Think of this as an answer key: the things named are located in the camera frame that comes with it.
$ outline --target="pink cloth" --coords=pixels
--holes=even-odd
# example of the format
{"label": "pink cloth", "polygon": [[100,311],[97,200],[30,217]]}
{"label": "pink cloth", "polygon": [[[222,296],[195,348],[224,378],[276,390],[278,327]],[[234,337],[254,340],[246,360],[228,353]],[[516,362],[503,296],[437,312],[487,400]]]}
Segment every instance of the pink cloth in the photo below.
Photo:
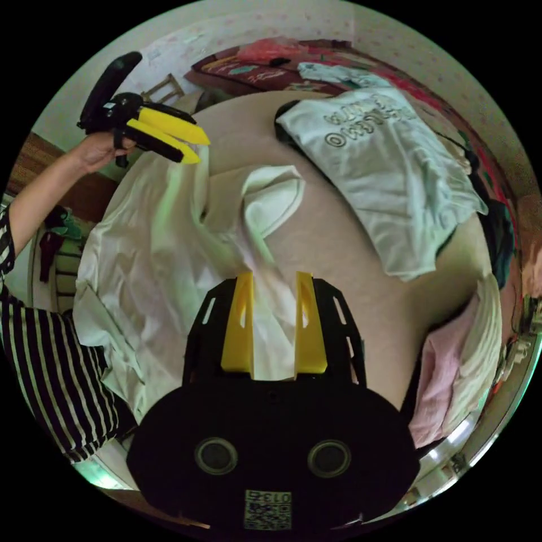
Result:
{"label": "pink cloth", "polygon": [[461,351],[474,323],[478,304],[479,298],[475,294],[455,320],[429,333],[425,340],[416,409],[409,425],[416,448],[444,436],[442,423],[452,400]]}

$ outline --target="pink plastic bag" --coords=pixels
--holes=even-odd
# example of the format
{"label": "pink plastic bag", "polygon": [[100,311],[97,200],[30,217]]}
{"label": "pink plastic bag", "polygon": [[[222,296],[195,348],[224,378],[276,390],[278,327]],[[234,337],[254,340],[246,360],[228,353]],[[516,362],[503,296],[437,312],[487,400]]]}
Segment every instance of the pink plastic bag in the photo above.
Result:
{"label": "pink plastic bag", "polygon": [[274,58],[292,58],[307,53],[309,48],[291,38],[264,38],[239,49],[237,58],[248,62],[268,62]]}

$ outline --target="patterned wallpaper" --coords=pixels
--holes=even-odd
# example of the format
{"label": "patterned wallpaper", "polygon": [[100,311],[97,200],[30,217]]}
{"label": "patterned wallpaper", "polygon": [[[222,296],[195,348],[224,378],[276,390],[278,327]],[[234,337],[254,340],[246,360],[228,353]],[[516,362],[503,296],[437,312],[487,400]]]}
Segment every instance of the patterned wallpaper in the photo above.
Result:
{"label": "patterned wallpaper", "polygon": [[[309,4],[316,9],[307,9]],[[232,15],[202,18],[156,40],[142,49],[144,61],[122,90],[148,90],[168,73],[186,92],[194,90],[182,79],[192,64],[259,38],[349,40],[360,51],[408,73],[455,108],[497,157],[516,196],[537,190],[531,164],[503,112],[475,77],[438,45],[394,19],[353,3],[304,0],[290,5],[288,10],[236,10]]]}

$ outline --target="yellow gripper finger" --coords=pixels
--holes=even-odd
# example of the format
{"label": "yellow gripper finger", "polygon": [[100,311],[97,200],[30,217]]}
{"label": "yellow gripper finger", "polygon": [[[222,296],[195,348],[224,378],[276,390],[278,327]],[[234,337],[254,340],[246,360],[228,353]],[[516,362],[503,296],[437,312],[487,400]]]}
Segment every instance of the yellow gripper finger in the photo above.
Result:
{"label": "yellow gripper finger", "polygon": [[183,164],[199,163],[199,156],[187,144],[179,141],[178,139],[175,139],[171,135],[167,135],[164,132],[161,132],[159,129],[154,128],[153,126],[149,126],[149,124],[145,124],[140,120],[136,119],[130,119],[126,125],[134,128],[135,130],[139,130],[140,132],[143,132],[148,136],[163,141],[166,145],[169,145],[170,147],[179,149],[184,154],[184,157],[182,159]]}
{"label": "yellow gripper finger", "polygon": [[172,137],[188,141],[188,143],[193,143],[194,145],[210,144],[209,138],[203,131],[203,128],[161,111],[142,107],[139,112],[139,121],[153,126]]}

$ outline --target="qr code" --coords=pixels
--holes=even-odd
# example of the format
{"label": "qr code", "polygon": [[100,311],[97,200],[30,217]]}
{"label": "qr code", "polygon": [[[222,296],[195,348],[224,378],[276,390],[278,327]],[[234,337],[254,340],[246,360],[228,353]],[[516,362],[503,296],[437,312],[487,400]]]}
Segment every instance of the qr code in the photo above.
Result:
{"label": "qr code", "polygon": [[286,531],[292,528],[291,493],[248,489],[244,501],[245,529]]}

